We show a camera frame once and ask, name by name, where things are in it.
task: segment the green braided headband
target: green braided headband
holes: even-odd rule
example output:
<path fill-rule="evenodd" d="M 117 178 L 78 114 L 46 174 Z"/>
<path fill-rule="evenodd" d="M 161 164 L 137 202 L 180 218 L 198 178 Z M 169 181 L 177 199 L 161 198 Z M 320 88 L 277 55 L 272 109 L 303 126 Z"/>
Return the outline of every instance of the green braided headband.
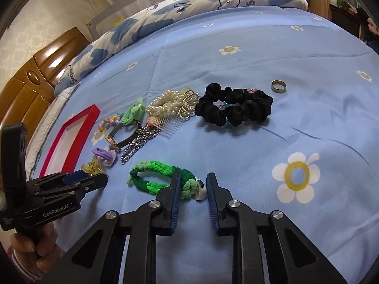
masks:
<path fill-rule="evenodd" d="M 131 168 L 130 176 L 127 184 L 132 181 L 133 184 L 142 191 L 157 195 L 159 190 L 168 187 L 166 184 L 158 184 L 152 181 L 143 180 L 137 174 L 139 172 L 157 172 L 163 176 L 172 177 L 174 172 L 181 173 L 181 184 L 183 186 L 180 198 L 189 198 L 192 194 L 195 195 L 197 200 L 202 200 L 207 195 L 207 190 L 204 189 L 200 182 L 197 181 L 194 174 L 186 169 L 174 167 L 159 161 L 141 161 Z"/>

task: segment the metal screw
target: metal screw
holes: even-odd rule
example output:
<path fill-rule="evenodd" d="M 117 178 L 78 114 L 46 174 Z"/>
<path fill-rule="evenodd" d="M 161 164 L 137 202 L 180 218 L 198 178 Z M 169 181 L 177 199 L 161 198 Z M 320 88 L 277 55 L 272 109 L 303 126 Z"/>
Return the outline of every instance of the metal screw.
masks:
<path fill-rule="evenodd" d="M 281 212 L 280 210 L 274 210 L 272 212 L 272 216 L 275 218 L 275 219 L 281 219 L 283 218 L 284 214 L 283 212 Z"/>
<path fill-rule="evenodd" d="M 237 201 L 237 200 L 230 200 L 228 204 L 229 204 L 230 207 L 236 208 L 236 207 L 238 207 L 241 203 L 240 203 L 239 201 Z"/>
<path fill-rule="evenodd" d="M 113 220 L 114 218 L 117 217 L 117 214 L 116 214 L 116 212 L 114 212 L 114 211 L 108 211 L 108 212 L 105 214 L 105 217 L 106 217 L 108 220 Z"/>
<path fill-rule="evenodd" d="M 160 201 L 157 201 L 157 200 L 151 201 L 151 202 L 149 203 L 149 206 L 150 206 L 151 208 L 158 208 L 160 205 L 161 205 L 161 202 L 160 202 Z"/>

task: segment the gold ring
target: gold ring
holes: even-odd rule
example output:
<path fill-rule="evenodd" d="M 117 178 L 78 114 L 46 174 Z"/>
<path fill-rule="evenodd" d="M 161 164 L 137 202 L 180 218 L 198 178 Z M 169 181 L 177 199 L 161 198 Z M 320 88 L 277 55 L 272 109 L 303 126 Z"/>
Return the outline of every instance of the gold ring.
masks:
<path fill-rule="evenodd" d="M 278 89 L 277 87 L 274 87 L 274 84 L 279 84 L 283 86 L 282 89 Z M 284 93 L 287 90 L 287 86 L 282 80 L 274 80 L 271 82 L 271 89 L 276 93 Z"/>

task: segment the open red box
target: open red box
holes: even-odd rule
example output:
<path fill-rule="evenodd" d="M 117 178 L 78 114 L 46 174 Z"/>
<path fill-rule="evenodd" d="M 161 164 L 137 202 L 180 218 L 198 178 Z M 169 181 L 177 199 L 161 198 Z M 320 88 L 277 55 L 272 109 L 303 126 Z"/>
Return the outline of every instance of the open red box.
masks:
<path fill-rule="evenodd" d="M 72 173 L 100 110 L 92 105 L 65 122 L 46 156 L 39 177 Z"/>

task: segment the hand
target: hand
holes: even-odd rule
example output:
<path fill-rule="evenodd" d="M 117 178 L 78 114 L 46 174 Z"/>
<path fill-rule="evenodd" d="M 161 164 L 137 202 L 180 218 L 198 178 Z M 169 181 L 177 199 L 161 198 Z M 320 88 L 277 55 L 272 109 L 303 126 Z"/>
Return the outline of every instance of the hand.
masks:
<path fill-rule="evenodd" d="M 47 273 L 61 257 L 61 249 L 55 243 L 58 232 L 54 228 L 54 224 L 49 223 L 44 225 L 42 231 L 44 236 L 37 244 L 37 253 L 42 257 L 37 260 L 36 265 L 30 260 L 28 255 L 28 253 L 34 253 L 36 251 L 36 246 L 33 241 L 18 233 L 11 236 L 11 244 L 16 257 L 20 263 L 34 275 L 38 275 L 38 269 Z"/>
<path fill-rule="evenodd" d="M 374 21 L 371 18 L 369 18 L 367 22 L 368 22 L 368 29 L 370 30 L 370 32 L 379 36 L 379 29 L 374 23 Z"/>

